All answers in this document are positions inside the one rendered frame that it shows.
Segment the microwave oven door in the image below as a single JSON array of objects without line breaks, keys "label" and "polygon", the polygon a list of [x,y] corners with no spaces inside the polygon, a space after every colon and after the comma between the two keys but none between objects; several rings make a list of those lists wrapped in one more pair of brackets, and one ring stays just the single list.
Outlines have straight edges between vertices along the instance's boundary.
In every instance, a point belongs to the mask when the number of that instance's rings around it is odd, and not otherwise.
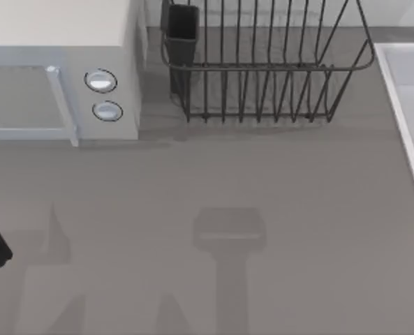
[{"label": "microwave oven door", "polygon": [[60,67],[62,84],[77,124],[74,100],[67,83],[68,63],[64,49],[0,45],[0,140],[70,142],[47,78],[47,66]]}]

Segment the black cutlery holder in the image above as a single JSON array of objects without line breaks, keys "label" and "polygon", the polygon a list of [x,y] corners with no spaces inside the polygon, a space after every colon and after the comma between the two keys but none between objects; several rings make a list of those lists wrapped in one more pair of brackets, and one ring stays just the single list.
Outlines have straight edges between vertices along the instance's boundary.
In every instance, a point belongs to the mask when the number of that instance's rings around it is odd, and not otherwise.
[{"label": "black cutlery holder", "polygon": [[170,90],[172,94],[183,96],[191,72],[180,68],[193,65],[200,11],[197,6],[178,4],[173,0],[162,0],[161,9],[161,31],[168,55]]}]

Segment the pale microwave oven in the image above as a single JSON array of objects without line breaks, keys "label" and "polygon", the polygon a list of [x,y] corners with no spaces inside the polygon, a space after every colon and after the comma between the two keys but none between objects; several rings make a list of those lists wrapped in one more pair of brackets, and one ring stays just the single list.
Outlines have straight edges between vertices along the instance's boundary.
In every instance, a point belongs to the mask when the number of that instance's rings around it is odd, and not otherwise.
[{"label": "pale microwave oven", "polygon": [[[0,45],[64,49],[80,143],[138,139],[148,52],[145,0],[0,0]],[[115,75],[114,91],[86,86],[84,74],[98,68]],[[103,101],[119,104],[123,117],[97,119],[91,108]]]}]

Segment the small microwave knob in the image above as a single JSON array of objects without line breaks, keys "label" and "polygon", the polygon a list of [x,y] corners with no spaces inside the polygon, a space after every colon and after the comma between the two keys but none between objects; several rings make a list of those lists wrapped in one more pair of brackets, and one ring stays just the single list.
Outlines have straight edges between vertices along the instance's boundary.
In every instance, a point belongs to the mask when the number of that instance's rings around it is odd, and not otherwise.
[{"label": "small microwave knob", "polygon": [[124,115],[122,107],[111,100],[93,104],[91,111],[97,119],[104,122],[119,121]]}]

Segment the large microwave knob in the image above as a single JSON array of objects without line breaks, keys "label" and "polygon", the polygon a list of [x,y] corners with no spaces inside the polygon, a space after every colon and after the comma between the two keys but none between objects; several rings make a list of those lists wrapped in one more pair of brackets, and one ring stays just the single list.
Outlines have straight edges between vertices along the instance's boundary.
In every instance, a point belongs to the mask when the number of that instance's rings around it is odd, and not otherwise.
[{"label": "large microwave knob", "polygon": [[84,83],[92,91],[100,94],[107,94],[117,88],[118,81],[115,75],[102,68],[86,72]]}]

